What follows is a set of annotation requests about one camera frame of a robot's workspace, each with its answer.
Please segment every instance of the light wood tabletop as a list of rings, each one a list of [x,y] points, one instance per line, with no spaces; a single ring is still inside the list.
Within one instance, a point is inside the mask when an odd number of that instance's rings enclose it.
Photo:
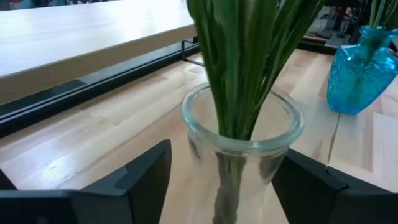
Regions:
[[[0,105],[195,36],[184,0],[0,12]]]
[[[398,192],[398,80],[359,115],[334,113],[325,98],[332,60],[296,50],[275,84],[299,103],[306,119],[291,148],[326,163],[332,147],[332,167]],[[175,63],[0,139],[0,168],[19,189],[80,189],[171,139],[161,224],[186,224],[194,175],[180,102],[205,81],[203,67]],[[287,223],[272,185],[266,195],[268,223]]]

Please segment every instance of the blue glass vase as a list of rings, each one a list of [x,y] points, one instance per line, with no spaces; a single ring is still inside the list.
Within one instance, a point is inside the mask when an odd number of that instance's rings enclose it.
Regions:
[[[356,45],[339,47],[330,69],[328,104],[331,110],[358,114],[394,80],[398,59],[389,45],[398,30],[383,31],[363,26]]]

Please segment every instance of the clear glass vase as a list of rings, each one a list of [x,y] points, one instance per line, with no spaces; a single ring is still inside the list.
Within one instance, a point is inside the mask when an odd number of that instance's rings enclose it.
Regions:
[[[303,115],[293,99],[272,91],[250,141],[218,134],[207,83],[185,96],[182,114],[195,166],[186,223],[266,223],[266,188],[304,127]]]
[[[339,47],[330,69],[328,104],[331,110],[358,114],[369,106],[394,80],[398,59],[389,45],[398,31],[361,27],[356,45]]]

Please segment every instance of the glass vase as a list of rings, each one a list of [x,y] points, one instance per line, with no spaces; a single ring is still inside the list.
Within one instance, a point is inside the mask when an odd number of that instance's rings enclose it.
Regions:
[[[360,28],[356,45],[344,45],[336,51],[328,82],[331,110],[358,114],[369,106],[394,80],[398,60],[389,45],[398,31]]]
[[[186,223],[266,223],[266,188],[304,127],[302,112],[293,99],[270,92],[250,141],[218,134],[207,83],[185,96],[182,115],[194,163]]]

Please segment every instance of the vase rim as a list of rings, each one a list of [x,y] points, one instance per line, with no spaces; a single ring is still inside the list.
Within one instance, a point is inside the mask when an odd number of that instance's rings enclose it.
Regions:
[[[360,33],[365,35],[376,35],[381,37],[395,37],[398,35],[398,29],[394,29],[391,31],[382,30],[382,29],[373,29],[370,28],[369,25],[361,26]]]
[[[214,145],[219,146],[221,149],[228,149],[236,151],[236,152],[270,152],[278,150],[279,148],[286,147],[290,145],[293,141],[295,141],[303,132],[304,129],[304,116],[299,106],[296,102],[289,96],[279,93],[278,91],[272,90],[270,94],[272,94],[278,103],[284,106],[284,109],[287,110],[292,115],[292,125],[290,128],[276,137],[258,141],[245,141],[239,139],[232,139],[221,136],[209,129],[203,127],[192,115],[191,108],[193,106],[193,102],[207,91],[211,91],[210,85],[206,83],[202,83],[201,85],[196,86],[192,90],[190,90],[182,101],[181,110],[182,117],[187,125],[187,128],[191,131],[194,131],[195,134],[199,135],[199,137],[206,139]]]

